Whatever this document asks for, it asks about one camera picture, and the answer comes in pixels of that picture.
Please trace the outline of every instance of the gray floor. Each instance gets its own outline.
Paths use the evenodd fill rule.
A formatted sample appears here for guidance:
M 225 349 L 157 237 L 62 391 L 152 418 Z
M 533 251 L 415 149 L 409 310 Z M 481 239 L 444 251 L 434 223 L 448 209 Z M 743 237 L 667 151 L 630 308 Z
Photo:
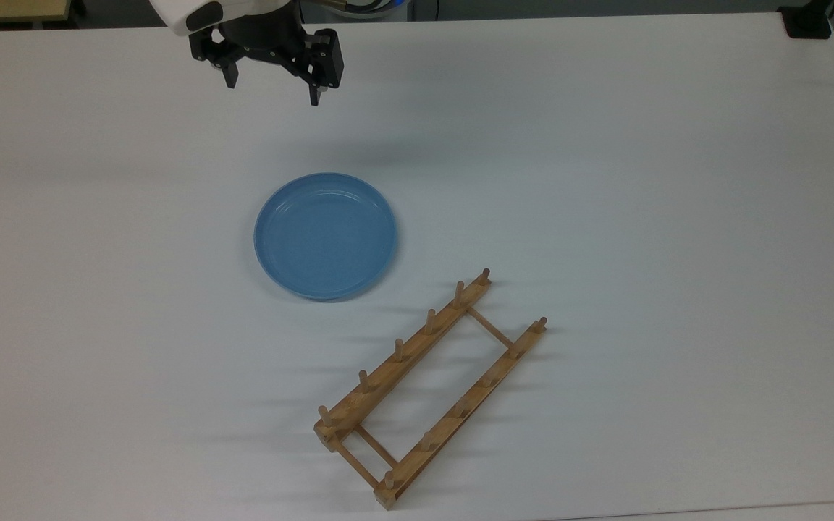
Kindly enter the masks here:
M 149 0 L 84 0 L 88 14 L 80 27 L 159 26 Z M 414 0 L 413 19 L 432 20 L 436 0 Z M 620 14 L 773 12 L 781 4 L 804 0 L 440 0 L 440 20 L 513 17 L 593 17 Z M 318 6 L 306 4 L 308 22 L 322 21 Z

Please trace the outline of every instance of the table surface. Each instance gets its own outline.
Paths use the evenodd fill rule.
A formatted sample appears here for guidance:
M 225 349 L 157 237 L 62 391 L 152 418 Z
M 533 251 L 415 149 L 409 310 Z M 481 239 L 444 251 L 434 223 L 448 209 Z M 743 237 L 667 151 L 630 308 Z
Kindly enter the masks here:
M 0 0 L 0 22 L 66 20 L 70 0 Z
M 606 521 L 825 521 L 825 519 L 832 519 L 834 521 L 834 504 L 646 514 L 635 517 L 600 517 L 599 519 Z
M 834 501 L 834 37 L 777 14 L 341 29 L 318 108 L 266 64 L 226 89 L 168 30 L 0 34 L 0 521 Z M 354 300 L 293 297 L 253 252 L 266 198 L 315 171 L 400 222 Z M 549 333 L 387 514 L 317 407 L 483 267 L 481 313 Z M 498 346 L 460 323 L 370 432 L 403 454 Z

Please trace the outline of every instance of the blue plate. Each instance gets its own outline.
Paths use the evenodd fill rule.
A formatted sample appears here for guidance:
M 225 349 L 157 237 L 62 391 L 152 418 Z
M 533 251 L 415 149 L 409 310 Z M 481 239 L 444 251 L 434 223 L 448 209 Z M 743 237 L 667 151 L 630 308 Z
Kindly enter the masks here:
M 397 228 L 388 202 L 367 182 L 312 174 L 266 201 L 253 244 L 262 268 L 279 286 L 308 299 L 341 299 L 384 273 L 395 253 Z

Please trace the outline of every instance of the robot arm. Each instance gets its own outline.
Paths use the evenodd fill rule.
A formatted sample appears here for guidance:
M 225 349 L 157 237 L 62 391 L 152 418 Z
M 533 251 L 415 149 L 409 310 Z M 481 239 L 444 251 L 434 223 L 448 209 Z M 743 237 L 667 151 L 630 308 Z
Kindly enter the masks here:
M 343 55 L 332 29 L 305 33 L 299 0 L 150 0 L 173 33 L 188 36 L 192 57 L 209 62 L 224 75 L 227 86 L 237 82 L 237 60 L 275 63 L 308 83 L 311 105 L 321 93 L 340 86 Z M 357 17 L 380 16 L 407 0 L 374 0 L 366 6 L 346 0 L 312 0 Z M 214 31 L 221 34 L 218 42 Z

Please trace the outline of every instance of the black object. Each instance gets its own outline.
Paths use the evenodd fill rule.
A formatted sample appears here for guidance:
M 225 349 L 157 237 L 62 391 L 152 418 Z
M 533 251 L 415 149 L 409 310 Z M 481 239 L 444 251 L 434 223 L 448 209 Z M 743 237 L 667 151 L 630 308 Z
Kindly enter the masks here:
M 213 4 L 221 6 L 217 2 L 205 4 L 189 14 L 186 27 L 192 30 L 188 20 Z M 223 37 L 221 42 L 212 39 L 215 29 Z M 292 0 L 270 13 L 249 14 L 205 27 L 190 34 L 188 39 L 192 57 L 200 62 L 208 60 L 215 69 L 221 70 L 231 89 L 236 86 L 239 74 L 236 62 L 244 56 L 257 62 L 281 65 L 292 75 L 305 80 L 311 94 L 311 105 L 314 106 L 318 105 L 321 93 L 328 87 L 340 86 L 343 76 L 343 55 L 337 32 L 321 29 L 314 34 L 305 33 L 304 27 L 301 27 L 298 0 Z
M 199 30 L 206 25 L 218 23 L 224 17 L 224 9 L 218 2 L 209 2 L 199 7 L 185 19 L 188 30 Z
M 787 36 L 807 40 L 827 40 L 832 35 L 832 28 L 825 16 L 833 0 L 811 0 L 803 7 L 778 7 L 784 17 Z

